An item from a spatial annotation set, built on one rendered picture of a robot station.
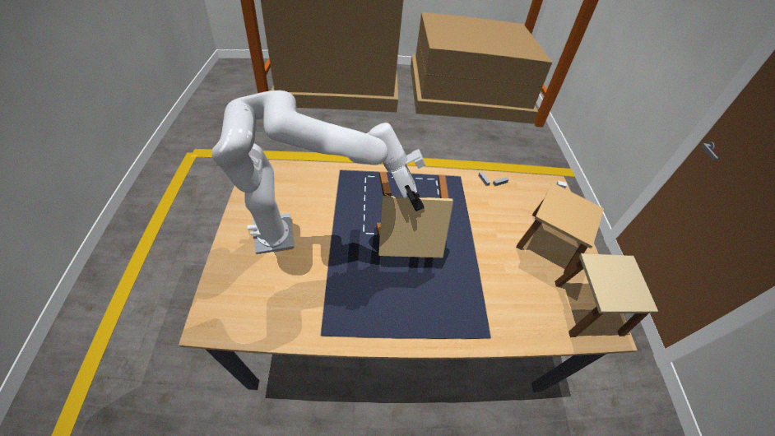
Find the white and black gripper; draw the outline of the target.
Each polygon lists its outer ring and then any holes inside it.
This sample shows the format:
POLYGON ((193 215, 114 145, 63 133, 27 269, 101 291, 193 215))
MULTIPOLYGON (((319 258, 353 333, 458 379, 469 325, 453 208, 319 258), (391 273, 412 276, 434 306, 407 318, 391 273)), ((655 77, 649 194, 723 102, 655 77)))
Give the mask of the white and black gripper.
POLYGON ((387 170, 387 172, 392 173, 392 176, 403 198, 406 198, 406 195, 409 197, 415 211, 419 211, 425 208, 422 201, 420 200, 420 195, 417 193, 414 179, 407 165, 403 165, 402 167, 395 170, 391 170, 391 171, 387 170))

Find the dark blue mat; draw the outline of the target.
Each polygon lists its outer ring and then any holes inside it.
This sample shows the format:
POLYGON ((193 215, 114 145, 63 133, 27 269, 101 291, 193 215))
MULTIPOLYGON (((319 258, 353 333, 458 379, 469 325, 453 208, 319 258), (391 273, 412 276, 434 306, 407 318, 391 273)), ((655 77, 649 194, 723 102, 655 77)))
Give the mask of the dark blue mat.
POLYGON ((491 339, 462 178, 445 178, 443 258, 379 256, 379 172, 340 169, 321 336, 491 339))

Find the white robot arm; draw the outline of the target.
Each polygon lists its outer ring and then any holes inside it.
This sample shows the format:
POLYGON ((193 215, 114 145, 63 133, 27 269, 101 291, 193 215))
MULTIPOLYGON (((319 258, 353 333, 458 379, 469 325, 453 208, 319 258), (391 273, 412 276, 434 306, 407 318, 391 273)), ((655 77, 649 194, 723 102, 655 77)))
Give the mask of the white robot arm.
POLYGON ((268 247, 284 243, 289 228, 275 202, 274 170, 262 148, 254 144, 256 119, 261 118, 265 133, 274 141, 349 157, 356 164, 383 163, 388 171, 412 161, 418 169, 425 166, 419 149, 405 154, 389 123, 381 123, 368 133, 325 123, 298 114, 294 96, 283 90, 232 100, 225 108, 221 137, 211 155, 235 187, 244 192, 245 206, 256 223, 248 225, 248 230, 256 230, 250 234, 256 234, 259 242, 268 247))

